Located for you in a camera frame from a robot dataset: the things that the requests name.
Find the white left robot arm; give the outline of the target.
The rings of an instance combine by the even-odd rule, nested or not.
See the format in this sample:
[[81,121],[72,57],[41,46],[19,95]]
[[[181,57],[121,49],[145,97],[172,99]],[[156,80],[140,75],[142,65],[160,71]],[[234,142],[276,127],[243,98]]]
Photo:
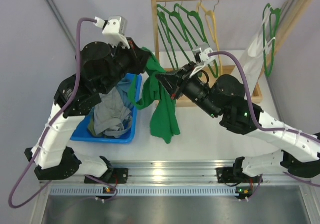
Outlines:
[[51,117],[37,145],[25,150],[39,181],[60,181],[72,176],[92,176],[103,183],[113,178],[114,168],[104,157],[77,154],[67,144],[91,109],[101,103],[127,75],[145,72],[151,53],[128,37],[123,43],[91,42],[76,52],[76,74],[65,79],[54,96]]

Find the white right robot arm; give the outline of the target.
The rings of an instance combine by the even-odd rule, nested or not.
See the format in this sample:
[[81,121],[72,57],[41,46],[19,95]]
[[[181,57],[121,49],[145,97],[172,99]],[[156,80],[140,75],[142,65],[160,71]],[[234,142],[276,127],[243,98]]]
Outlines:
[[250,108],[244,85],[232,75],[220,76],[213,86],[197,75],[191,76],[195,66],[191,62],[179,70],[156,74],[156,79],[171,99],[185,96],[212,118],[222,117],[219,124],[228,131],[260,139],[278,149],[261,156],[238,157],[232,168],[218,169],[219,183],[243,183],[261,174],[287,172],[305,179],[320,174],[318,136],[286,125],[256,104]]

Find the yellow hanger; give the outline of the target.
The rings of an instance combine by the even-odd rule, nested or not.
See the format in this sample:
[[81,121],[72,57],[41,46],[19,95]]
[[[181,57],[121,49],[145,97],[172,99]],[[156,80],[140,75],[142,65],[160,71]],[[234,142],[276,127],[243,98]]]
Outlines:
[[[215,44],[216,50],[220,51],[220,45],[219,45],[219,40],[218,40],[218,31],[217,31],[217,20],[216,20],[215,12],[214,12],[214,10],[207,9],[202,4],[201,1],[197,3],[196,11],[199,12],[200,9],[204,12],[204,19],[207,24],[212,41]],[[222,59],[219,55],[217,56],[217,58],[218,58],[218,61],[214,62],[214,66],[216,67],[216,71],[214,71],[212,74],[215,78],[218,78],[224,72]]]

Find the green tank top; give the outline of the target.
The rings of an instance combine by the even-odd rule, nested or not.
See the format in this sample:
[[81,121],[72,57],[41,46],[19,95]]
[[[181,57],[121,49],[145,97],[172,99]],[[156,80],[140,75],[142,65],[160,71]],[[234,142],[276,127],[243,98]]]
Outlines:
[[165,69],[160,65],[152,51],[146,47],[143,47],[142,50],[151,55],[145,68],[148,79],[143,85],[141,99],[136,101],[137,76],[133,78],[127,96],[138,110],[146,109],[155,101],[158,101],[149,124],[150,134],[163,139],[166,144],[170,144],[174,136],[181,134],[176,117],[176,102],[170,98],[166,89],[156,78],[157,74],[164,74]]

